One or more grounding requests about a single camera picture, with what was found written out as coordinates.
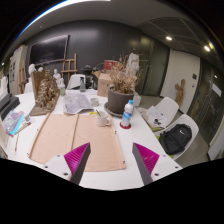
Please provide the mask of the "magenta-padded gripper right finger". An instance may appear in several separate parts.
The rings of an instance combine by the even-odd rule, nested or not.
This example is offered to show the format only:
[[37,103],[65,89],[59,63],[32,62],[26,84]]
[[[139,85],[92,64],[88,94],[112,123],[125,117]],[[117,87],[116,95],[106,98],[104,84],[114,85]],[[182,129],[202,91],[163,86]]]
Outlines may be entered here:
[[168,155],[159,155],[138,143],[133,144],[132,153],[144,185],[148,185],[182,169]]

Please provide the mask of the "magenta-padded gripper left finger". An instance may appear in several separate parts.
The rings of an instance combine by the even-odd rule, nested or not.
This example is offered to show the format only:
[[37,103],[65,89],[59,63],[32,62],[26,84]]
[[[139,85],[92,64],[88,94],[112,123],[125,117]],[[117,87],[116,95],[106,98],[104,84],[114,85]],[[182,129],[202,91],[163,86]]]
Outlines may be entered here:
[[90,153],[90,144],[85,143],[65,155],[55,155],[43,166],[43,169],[78,185]]

